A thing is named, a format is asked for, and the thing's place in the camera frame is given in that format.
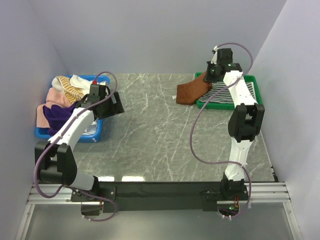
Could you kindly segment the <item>brown towel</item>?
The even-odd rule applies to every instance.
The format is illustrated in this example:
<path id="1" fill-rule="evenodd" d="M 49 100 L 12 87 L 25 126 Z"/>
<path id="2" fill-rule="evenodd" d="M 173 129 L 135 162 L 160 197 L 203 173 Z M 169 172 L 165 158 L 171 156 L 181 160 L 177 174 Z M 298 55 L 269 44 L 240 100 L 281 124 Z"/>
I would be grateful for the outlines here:
<path id="1" fill-rule="evenodd" d="M 194 105 L 196 101 L 212 89 L 210 82 L 204 81 L 206 72 L 194 80 L 179 84 L 176 89 L 176 103 L 180 105 Z"/>

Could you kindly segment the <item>cream yellow striped towel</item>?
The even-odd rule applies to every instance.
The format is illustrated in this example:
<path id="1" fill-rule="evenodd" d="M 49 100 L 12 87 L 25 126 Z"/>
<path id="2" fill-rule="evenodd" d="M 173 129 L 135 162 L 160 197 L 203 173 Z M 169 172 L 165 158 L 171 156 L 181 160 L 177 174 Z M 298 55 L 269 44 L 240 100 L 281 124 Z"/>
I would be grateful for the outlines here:
<path id="1" fill-rule="evenodd" d="M 64 94 L 71 104 L 80 101 L 84 97 L 80 88 L 71 85 L 69 77 L 63 75 L 56 76 L 52 80 L 51 85 L 58 92 Z"/>

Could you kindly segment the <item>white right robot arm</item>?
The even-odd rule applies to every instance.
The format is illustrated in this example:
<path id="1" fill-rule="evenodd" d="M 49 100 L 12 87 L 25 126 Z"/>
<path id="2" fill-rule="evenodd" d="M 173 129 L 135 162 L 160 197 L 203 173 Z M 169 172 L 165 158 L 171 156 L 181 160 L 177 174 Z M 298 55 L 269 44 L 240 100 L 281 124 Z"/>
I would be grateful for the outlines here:
<path id="1" fill-rule="evenodd" d="M 231 137 L 230 163 L 227 165 L 220 183 L 219 194 L 224 200 L 248 198 L 245 186 L 245 165 L 250 147 L 260 133 L 265 113 L 263 104 L 252 96 L 238 63 L 233 62 L 231 48 L 213 49 L 213 57 L 207 62 L 205 82 L 223 82 L 231 95 L 234 110 L 228 122 Z"/>

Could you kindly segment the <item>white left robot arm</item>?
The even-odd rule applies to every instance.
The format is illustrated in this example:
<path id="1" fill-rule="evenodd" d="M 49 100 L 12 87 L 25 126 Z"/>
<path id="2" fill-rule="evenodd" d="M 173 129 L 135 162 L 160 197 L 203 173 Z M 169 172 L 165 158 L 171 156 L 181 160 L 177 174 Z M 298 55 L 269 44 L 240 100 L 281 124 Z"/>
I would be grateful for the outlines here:
<path id="1" fill-rule="evenodd" d="M 110 91 L 106 85 L 91 85 L 89 94 L 75 103 L 61 129 L 47 142 L 40 141 L 35 146 L 33 181 L 80 189 L 89 201 L 97 200 L 101 194 L 99 180 L 78 169 L 73 150 L 94 121 L 124 111 L 118 91 Z"/>

